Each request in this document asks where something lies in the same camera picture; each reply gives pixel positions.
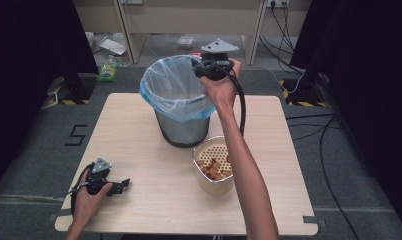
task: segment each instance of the white basket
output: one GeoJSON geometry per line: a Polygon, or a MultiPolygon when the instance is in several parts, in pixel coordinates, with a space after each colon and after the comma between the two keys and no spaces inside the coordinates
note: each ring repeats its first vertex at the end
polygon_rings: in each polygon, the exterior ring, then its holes
{"type": "Polygon", "coordinates": [[[192,158],[198,184],[205,192],[213,195],[223,194],[235,185],[224,137],[214,137],[203,142],[194,149],[192,158]],[[216,172],[216,178],[209,174],[214,161],[220,164],[212,170],[216,172]]]}

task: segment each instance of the yellow and black tape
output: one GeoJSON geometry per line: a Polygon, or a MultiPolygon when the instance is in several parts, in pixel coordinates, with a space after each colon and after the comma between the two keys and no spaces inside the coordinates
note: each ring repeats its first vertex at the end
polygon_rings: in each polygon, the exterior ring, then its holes
{"type": "MultiPolygon", "coordinates": [[[[81,105],[81,104],[89,104],[89,96],[80,96],[79,99],[68,99],[67,95],[68,94],[63,94],[62,92],[68,92],[69,90],[66,88],[63,88],[64,80],[60,82],[57,88],[55,88],[54,92],[57,93],[59,96],[58,103],[64,104],[64,105],[81,105]]],[[[52,104],[54,103],[54,99],[51,99],[48,103],[52,104]]]]}
{"type": "Polygon", "coordinates": [[[301,107],[326,107],[326,103],[323,102],[319,92],[314,91],[308,95],[298,94],[297,92],[290,93],[284,87],[285,80],[280,80],[279,83],[283,87],[283,97],[286,104],[301,107]]]}

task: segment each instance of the trash can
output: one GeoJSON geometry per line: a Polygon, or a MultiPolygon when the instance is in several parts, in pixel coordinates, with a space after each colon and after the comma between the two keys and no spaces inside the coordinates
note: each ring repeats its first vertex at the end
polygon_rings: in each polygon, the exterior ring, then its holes
{"type": "Polygon", "coordinates": [[[163,58],[144,73],[140,94],[154,108],[164,139],[175,147],[200,144],[215,107],[192,70],[192,56],[163,58]]]}

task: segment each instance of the hand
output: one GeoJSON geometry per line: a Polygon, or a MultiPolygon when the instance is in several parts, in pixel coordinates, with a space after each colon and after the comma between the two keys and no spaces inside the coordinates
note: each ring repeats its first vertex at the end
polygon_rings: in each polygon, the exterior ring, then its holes
{"type": "MultiPolygon", "coordinates": [[[[82,176],[82,182],[85,182],[89,169],[82,176]]],[[[81,187],[77,192],[76,205],[74,208],[73,223],[69,227],[67,239],[78,239],[86,227],[86,224],[96,215],[102,200],[113,187],[112,183],[105,184],[99,193],[90,195],[86,187],[81,187]]]]}
{"type": "MultiPolygon", "coordinates": [[[[234,64],[233,71],[230,74],[235,73],[235,77],[238,78],[242,63],[231,58],[229,61],[234,64]]],[[[212,81],[204,76],[201,77],[201,83],[205,86],[206,95],[213,101],[219,113],[225,109],[233,109],[236,88],[228,76],[219,81],[212,81]]]]}

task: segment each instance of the human arm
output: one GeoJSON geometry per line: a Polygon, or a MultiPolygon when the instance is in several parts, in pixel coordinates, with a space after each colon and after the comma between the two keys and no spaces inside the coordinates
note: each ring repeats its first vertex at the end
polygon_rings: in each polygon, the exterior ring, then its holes
{"type": "MultiPolygon", "coordinates": [[[[82,179],[86,179],[88,171],[89,170],[85,171],[82,179]]],[[[73,222],[69,226],[67,232],[67,240],[79,239],[86,225],[98,212],[102,200],[105,198],[107,192],[111,189],[112,186],[112,183],[105,184],[96,195],[90,195],[86,190],[86,187],[81,187],[79,189],[76,196],[76,206],[73,214],[73,222]]]]}
{"type": "MultiPolygon", "coordinates": [[[[232,62],[238,77],[242,64],[235,60],[232,62]]],[[[247,238],[279,239],[266,184],[235,119],[233,105],[236,89],[228,77],[220,81],[211,81],[202,77],[201,82],[216,106],[222,124],[235,188],[244,215],[247,238]]]]}

